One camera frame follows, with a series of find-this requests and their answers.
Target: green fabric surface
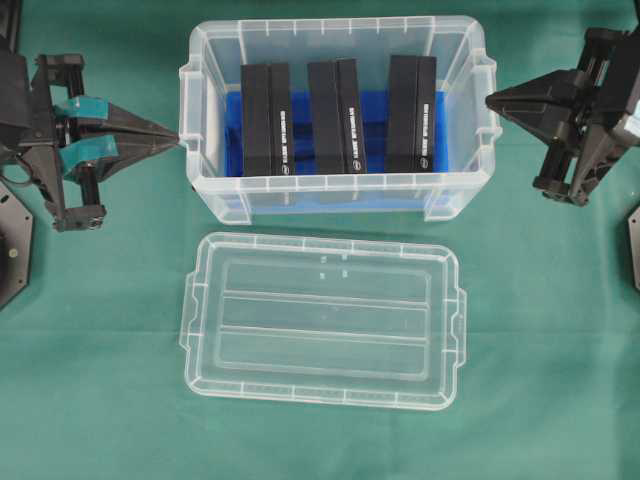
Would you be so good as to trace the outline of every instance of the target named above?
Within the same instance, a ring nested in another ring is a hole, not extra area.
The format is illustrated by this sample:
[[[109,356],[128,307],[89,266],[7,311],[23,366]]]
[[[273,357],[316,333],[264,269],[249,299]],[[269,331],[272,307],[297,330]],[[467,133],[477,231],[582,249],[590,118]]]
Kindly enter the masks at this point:
[[[574,67],[589,26],[635,25],[631,0],[25,0],[20,51],[82,53],[87,95],[177,130],[177,70],[204,20],[421,14],[477,18],[499,88]],[[55,233],[36,189],[18,191],[37,220],[31,283],[0,312],[0,479],[640,478],[640,293],[625,221],[640,203],[640,149],[572,208],[531,187],[544,145],[502,125],[493,179],[453,221],[274,216],[235,229],[453,249],[469,356],[456,401],[437,413],[187,388],[184,277],[205,234],[233,229],[191,190],[184,150],[104,183],[109,215],[95,232]]]

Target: plastic storage box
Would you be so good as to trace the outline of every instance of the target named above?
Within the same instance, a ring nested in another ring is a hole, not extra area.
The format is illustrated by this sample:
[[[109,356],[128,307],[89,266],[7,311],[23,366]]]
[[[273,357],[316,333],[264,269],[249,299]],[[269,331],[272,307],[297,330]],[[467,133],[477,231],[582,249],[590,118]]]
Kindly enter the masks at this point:
[[[466,294],[444,247],[215,233],[180,345],[202,395],[440,410],[466,358]]]
[[[444,92],[446,173],[298,175],[232,178],[225,162],[227,94],[240,90],[240,66],[288,62],[291,88],[308,90],[307,63],[355,58],[360,89],[387,88],[392,54],[433,55]],[[494,171],[502,130],[484,103],[496,64],[480,24],[468,17],[344,18],[207,22],[195,28],[180,69],[180,140],[187,176],[218,219],[250,224],[273,213],[422,210],[455,217]]]

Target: box lid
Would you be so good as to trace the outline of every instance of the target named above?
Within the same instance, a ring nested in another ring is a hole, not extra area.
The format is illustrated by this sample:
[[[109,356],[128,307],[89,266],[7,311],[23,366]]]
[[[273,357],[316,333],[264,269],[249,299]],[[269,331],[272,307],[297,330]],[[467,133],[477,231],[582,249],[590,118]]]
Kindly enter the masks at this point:
[[[466,359],[458,260],[433,245],[213,233],[187,276],[196,393],[439,410]]]

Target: black cable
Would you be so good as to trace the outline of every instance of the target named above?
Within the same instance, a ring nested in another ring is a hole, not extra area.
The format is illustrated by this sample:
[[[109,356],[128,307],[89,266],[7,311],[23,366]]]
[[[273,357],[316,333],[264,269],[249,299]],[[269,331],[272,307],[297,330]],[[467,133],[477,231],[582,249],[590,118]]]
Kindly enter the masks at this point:
[[[29,165],[27,162],[25,162],[22,157],[20,155],[16,155],[14,157],[16,163],[18,165],[20,165],[22,167],[22,169],[26,172],[27,176],[29,178],[27,178],[24,182],[16,182],[15,180],[11,180],[10,178],[7,178],[4,176],[4,172],[2,171],[2,168],[0,167],[0,180],[2,180],[5,183],[8,183],[10,185],[13,185],[14,187],[28,187],[29,185],[33,184],[33,169],[31,168],[31,165]]]

